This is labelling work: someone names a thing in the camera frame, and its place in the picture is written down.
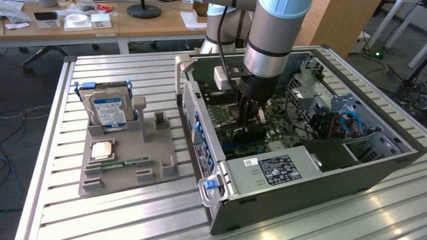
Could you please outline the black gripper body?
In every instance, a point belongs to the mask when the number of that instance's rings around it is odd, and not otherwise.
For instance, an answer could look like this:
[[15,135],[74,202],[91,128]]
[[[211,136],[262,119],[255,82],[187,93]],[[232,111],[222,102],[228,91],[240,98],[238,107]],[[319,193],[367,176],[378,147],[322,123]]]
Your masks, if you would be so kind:
[[256,75],[244,76],[239,83],[239,92],[250,100],[266,104],[274,95],[278,86],[278,76],[260,77]]

